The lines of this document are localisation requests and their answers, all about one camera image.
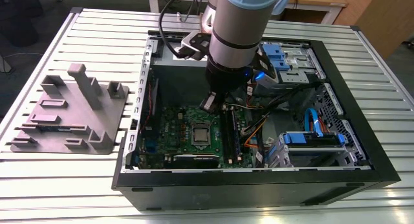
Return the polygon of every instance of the motherboard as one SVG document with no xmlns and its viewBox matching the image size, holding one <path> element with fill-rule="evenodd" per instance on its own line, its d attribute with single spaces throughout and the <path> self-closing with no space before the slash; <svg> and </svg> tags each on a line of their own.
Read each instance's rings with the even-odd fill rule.
<svg viewBox="0 0 414 224">
<path fill-rule="evenodd" d="M 148 169 L 163 169 L 168 161 L 195 161 L 200 157 L 216 161 L 217 168 L 252 167 L 251 152 L 235 152 L 237 159 L 227 160 L 231 153 L 223 147 L 223 118 L 219 115 L 207 114 L 196 106 L 165 106 L 161 109 L 159 137 L 143 139 Z M 247 125 L 244 111 L 235 108 L 231 113 L 239 132 Z"/>
</svg>

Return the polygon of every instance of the green circuit board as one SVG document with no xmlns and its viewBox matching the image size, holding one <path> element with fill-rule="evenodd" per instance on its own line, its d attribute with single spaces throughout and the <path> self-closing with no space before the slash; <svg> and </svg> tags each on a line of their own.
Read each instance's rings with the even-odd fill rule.
<svg viewBox="0 0 414 224">
<path fill-rule="evenodd" d="M 239 129 L 246 124 L 243 109 L 235 110 L 235 118 Z M 192 126 L 208 126 L 209 145 L 195 146 L 192 144 Z M 216 155 L 220 157 L 220 168 L 250 168 L 251 153 L 241 154 L 241 161 L 228 164 L 223 158 L 223 144 L 220 133 L 219 115 L 209 115 L 195 106 L 163 107 L 160 120 L 160 135 L 156 142 L 157 156 L 148 159 L 152 169 L 161 167 L 160 161 L 164 160 L 160 155 L 168 154 L 193 154 Z"/>
</svg>

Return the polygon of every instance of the open computer tower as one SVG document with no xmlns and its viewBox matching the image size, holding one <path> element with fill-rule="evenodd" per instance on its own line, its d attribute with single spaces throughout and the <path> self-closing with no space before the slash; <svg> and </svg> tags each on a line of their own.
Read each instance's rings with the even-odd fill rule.
<svg viewBox="0 0 414 224">
<path fill-rule="evenodd" d="M 263 38 L 276 78 L 255 73 L 208 114 L 205 60 L 148 35 L 112 182 L 137 210 L 324 205 L 399 181 L 320 41 Z"/>
</svg>

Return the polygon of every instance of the robotic arm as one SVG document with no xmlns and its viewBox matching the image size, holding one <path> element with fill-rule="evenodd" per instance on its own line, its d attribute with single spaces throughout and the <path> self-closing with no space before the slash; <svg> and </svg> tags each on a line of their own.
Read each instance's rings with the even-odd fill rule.
<svg viewBox="0 0 414 224">
<path fill-rule="evenodd" d="M 251 79 L 254 69 L 274 73 L 258 48 L 270 15 L 280 13 L 287 2 L 288 0 L 208 0 L 203 30 L 211 31 L 211 35 L 192 32 L 183 39 L 179 51 L 181 58 L 200 60 L 204 55 L 208 56 L 205 78 L 209 94 L 200 104 L 204 111 L 216 110 L 228 92 Z"/>
</svg>

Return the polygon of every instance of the slotted metal tabletop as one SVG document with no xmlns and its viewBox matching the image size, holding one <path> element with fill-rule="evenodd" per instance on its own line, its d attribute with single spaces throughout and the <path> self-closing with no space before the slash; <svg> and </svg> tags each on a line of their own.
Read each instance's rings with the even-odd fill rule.
<svg viewBox="0 0 414 224">
<path fill-rule="evenodd" d="M 137 89 L 147 31 L 157 14 L 83 9 L 65 19 L 33 74 L 0 124 L 0 221 L 92 223 L 412 223 L 414 103 L 364 36 L 347 26 L 271 21 L 264 36 L 324 42 L 402 181 L 352 195 L 327 206 L 139 212 L 111 190 L 123 118 L 109 155 L 13 153 L 9 141 L 43 93 L 44 75 L 67 74 L 84 63 L 100 83 L 119 80 Z M 179 23 L 164 17 L 165 31 L 199 29 L 199 18 Z M 128 94 L 124 116 L 136 94 Z"/>
</svg>

